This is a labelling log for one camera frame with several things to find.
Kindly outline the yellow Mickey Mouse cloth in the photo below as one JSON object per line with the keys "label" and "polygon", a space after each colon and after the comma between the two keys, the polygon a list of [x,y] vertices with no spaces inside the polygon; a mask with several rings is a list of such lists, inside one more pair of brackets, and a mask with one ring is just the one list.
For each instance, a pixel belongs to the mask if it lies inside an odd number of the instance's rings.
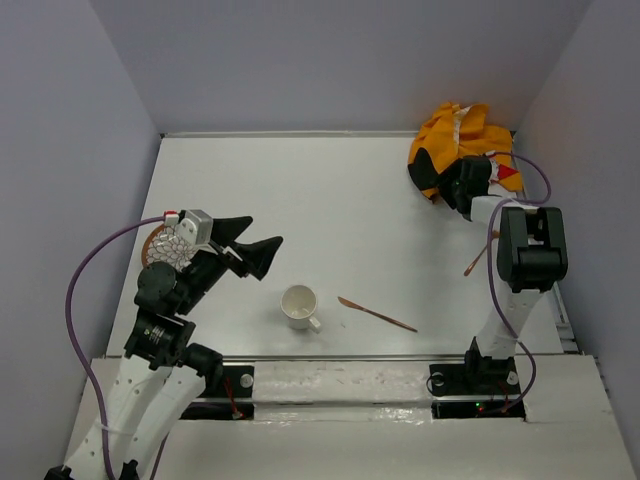
{"label": "yellow Mickey Mouse cloth", "polygon": [[[463,107],[445,103],[420,127],[410,147],[408,172],[413,184],[430,201],[443,200],[437,190],[437,177],[459,158],[497,151],[495,158],[514,168],[508,155],[513,147],[512,133],[488,123],[488,112],[486,104]],[[520,189],[505,190],[522,191],[523,179]]]}

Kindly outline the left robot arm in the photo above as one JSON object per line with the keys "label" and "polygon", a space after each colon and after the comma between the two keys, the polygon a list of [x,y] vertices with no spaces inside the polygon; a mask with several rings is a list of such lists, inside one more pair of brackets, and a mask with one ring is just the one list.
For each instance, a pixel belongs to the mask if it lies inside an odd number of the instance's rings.
{"label": "left robot arm", "polygon": [[227,272],[263,279],[283,243],[280,236],[243,244],[238,237],[250,216],[214,219],[202,210],[167,211],[139,221],[170,229],[186,245],[182,266],[154,260],[137,279],[137,307],[119,370],[103,391],[75,335],[70,280],[65,322],[72,347],[94,390],[98,414],[77,449],[49,479],[141,479],[153,477],[172,427],[200,395],[215,392],[224,380],[223,357],[192,342],[194,307]]}

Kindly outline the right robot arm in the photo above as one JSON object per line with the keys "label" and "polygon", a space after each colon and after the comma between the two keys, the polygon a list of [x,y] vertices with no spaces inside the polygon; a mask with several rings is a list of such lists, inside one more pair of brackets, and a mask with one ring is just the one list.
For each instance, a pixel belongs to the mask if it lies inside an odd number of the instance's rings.
{"label": "right robot arm", "polygon": [[438,176],[447,202],[470,222],[487,227],[486,261],[493,304],[460,363],[433,364],[426,386],[436,398],[505,394],[517,402],[528,392],[519,385],[516,351],[534,307],[568,271],[563,216],[548,198],[517,199],[492,194],[491,184],[509,172],[497,153],[466,156]]}

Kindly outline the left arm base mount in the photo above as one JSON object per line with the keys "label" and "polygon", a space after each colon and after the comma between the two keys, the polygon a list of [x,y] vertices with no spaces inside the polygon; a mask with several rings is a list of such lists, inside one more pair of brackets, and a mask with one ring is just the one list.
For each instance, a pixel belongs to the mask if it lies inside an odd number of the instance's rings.
{"label": "left arm base mount", "polygon": [[186,408],[182,420],[244,421],[254,417],[255,368],[251,363],[225,364],[221,379]]}

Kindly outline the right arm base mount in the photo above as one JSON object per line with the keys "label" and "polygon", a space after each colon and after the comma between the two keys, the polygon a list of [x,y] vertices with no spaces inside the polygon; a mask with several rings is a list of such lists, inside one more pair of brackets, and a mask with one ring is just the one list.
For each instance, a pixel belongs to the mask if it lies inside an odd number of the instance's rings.
{"label": "right arm base mount", "polygon": [[429,366],[425,381],[436,420],[526,418],[519,377],[514,365],[505,373],[467,377],[462,363]]}

